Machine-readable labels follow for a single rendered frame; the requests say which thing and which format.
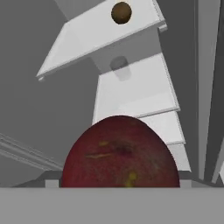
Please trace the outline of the brown kiwi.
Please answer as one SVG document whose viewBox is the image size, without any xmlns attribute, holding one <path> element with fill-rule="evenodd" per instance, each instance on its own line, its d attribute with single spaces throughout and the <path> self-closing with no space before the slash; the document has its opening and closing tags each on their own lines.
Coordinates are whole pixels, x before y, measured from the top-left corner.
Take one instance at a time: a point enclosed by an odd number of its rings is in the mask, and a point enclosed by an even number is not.
<svg viewBox="0 0 224 224">
<path fill-rule="evenodd" d="M 132 15 L 132 9 L 125 2 L 116 3 L 111 10 L 112 19 L 119 25 L 129 22 Z"/>
</svg>

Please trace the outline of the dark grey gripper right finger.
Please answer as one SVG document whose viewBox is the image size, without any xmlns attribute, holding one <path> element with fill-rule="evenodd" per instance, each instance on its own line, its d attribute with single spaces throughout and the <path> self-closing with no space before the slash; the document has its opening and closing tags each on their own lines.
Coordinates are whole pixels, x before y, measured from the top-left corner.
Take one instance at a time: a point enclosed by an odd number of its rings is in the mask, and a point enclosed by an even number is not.
<svg viewBox="0 0 224 224">
<path fill-rule="evenodd" d="M 216 187 L 216 184 L 195 178 L 190 171 L 179 171 L 178 175 L 181 188 Z"/>
</svg>

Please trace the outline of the dark red potato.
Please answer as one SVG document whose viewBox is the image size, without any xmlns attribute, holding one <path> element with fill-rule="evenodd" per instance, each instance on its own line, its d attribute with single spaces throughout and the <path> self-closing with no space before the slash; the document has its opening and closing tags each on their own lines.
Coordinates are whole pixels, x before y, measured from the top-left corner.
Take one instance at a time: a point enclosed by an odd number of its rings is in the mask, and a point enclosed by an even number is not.
<svg viewBox="0 0 224 224">
<path fill-rule="evenodd" d="M 69 151 L 63 187 L 179 187 L 163 140 L 137 118 L 115 115 L 87 129 Z"/>
</svg>

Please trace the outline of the grey fridge door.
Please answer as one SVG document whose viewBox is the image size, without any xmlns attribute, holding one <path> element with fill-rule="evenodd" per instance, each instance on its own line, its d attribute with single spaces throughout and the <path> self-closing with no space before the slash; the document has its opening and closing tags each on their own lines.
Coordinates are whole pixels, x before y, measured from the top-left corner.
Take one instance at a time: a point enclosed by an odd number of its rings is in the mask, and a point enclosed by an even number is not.
<svg viewBox="0 0 224 224">
<path fill-rule="evenodd" d="M 224 161 L 224 0 L 199 0 L 199 177 L 216 183 Z"/>
</svg>

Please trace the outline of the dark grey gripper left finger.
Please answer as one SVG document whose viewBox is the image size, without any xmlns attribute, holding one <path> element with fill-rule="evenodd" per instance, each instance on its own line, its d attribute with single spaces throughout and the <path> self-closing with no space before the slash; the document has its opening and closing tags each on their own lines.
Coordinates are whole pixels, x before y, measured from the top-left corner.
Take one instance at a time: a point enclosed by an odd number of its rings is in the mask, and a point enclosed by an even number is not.
<svg viewBox="0 0 224 224">
<path fill-rule="evenodd" d="M 61 184 L 62 171 L 44 171 L 38 178 L 16 185 L 14 187 L 40 188 L 46 186 L 47 180 L 58 180 Z"/>
</svg>

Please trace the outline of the grey translucent jar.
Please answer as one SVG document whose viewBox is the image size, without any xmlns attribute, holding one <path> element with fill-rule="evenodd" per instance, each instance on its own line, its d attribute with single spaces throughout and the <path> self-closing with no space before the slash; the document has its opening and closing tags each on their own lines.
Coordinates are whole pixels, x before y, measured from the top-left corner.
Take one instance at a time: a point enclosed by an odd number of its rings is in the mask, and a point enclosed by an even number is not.
<svg viewBox="0 0 224 224">
<path fill-rule="evenodd" d="M 111 60 L 110 68 L 119 81 L 126 81 L 131 76 L 129 62 L 124 56 L 118 56 Z"/>
</svg>

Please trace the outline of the white fridge shelf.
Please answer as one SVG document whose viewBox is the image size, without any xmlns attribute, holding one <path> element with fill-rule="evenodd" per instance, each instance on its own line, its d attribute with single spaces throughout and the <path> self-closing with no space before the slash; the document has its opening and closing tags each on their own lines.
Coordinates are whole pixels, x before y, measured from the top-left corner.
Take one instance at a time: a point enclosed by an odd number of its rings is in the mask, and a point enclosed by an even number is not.
<svg viewBox="0 0 224 224">
<path fill-rule="evenodd" d="M 176 111 L 141 117 L 166 144 L 184 144 L 185 137 Z"/>
<path fill-rule="evenodd" d="M 114 6 L 125 2 L 131 8 L 126 24 L 111 17 Z M 76 60 L 152 26 L 165 25 L 165 17 L 157 0 L 105 0 L 66 22 L 47 54 L 37 78 L 66 67 Z"/>
<path fill-rule="evenodd" d="M 191 170 L 191 167 L 188 161 L 185 146 L 182 143 L 169 144 L 168 149 L 174 157 L 178 170 L 189 172 Z"/>
<path fill-rule="evenodd" d="M 108 116 L 144 117 L 179 110 L 165 57 L 158 53 L 98 80 L 93 123 Z"/>
</svg>

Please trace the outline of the grey fridge rail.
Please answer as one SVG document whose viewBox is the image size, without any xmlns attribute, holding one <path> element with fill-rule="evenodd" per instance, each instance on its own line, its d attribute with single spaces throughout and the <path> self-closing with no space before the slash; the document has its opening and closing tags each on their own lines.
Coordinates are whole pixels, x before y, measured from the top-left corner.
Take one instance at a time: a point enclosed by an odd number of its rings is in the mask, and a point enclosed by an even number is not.
<svg viewBox="0 0 224 224">
<path fill-rule="evenodd" d="M 61 171 L 63 165 L 19 141 L 0 133 L 0 155 L 43 171 Z"/>
</svg>

